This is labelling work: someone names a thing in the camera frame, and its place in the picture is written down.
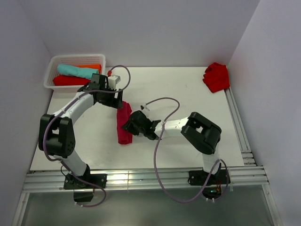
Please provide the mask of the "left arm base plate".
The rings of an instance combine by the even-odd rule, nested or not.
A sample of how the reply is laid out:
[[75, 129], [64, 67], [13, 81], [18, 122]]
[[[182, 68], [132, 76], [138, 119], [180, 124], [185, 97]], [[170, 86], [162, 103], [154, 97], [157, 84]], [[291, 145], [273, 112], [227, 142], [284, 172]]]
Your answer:
[[79, 190], [92, 188], [105, 188], [107, 174], [90, 174], [83, 177], [75, 177], [68, 174], [63, 185], [64, 190]]

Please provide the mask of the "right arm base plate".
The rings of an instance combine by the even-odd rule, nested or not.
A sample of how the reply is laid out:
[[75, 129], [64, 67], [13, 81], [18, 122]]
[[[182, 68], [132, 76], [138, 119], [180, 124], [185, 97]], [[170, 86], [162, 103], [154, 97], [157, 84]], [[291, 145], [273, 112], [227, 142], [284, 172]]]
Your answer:
[[[191, 186], [202, 186], [205, 183], [208, 174], [209, 173], [206, 173], [203, 170], [191, 170], [189, 171], [188, 183]], [[227, 183], [230, 184], [231, 179], [225, 169], [220, 169], [216, 174], [210, 176], [206, 185], [226, 185]]]

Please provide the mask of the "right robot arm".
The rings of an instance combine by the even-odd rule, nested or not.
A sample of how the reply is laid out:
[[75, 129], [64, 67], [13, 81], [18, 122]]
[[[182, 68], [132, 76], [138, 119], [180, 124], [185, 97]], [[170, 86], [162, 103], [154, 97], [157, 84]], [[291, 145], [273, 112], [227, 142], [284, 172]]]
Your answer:
[[135, 136], [142, 134], [149, 140], [183, 136], [202, 154], [204, 180], [212, 184], [219, 179], [221, 163], [218, 143], [222, 129], [203, 115], [192, 112], [188, 117], [178, 120], [152, 121], [139, 110], [130, 115], [122, 129]]

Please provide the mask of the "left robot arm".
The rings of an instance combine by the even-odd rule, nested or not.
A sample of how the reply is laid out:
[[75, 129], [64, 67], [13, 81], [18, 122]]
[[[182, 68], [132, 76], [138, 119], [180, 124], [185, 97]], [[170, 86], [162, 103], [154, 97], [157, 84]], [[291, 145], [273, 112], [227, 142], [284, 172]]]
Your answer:
[[38, 146], [49, 161], [59, 161], [75, 176], [75, 183], [86, 188], [92, 177], [89, 167], [75, 151], [76, 140], [73, 126], [82, 114], [100, 103], [119, 109], [123, 106], [123, 90], [117, 89], [121, 78], [117, 75], [93, 74], [91, 81], [78, 89], [74, 98], [53, 114], [40, 119]]

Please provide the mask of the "pink t shirt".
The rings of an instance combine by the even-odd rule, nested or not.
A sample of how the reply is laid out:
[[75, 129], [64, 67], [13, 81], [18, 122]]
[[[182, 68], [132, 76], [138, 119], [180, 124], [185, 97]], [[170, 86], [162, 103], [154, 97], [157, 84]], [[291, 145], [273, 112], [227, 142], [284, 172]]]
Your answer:
[[123, 101], [122, 108], [117, 109], [117, 137], [120, 145], [128, 145], [132, 143], [133, 135], [122, 128], [132, 113], [131, 106], [128, 102]]

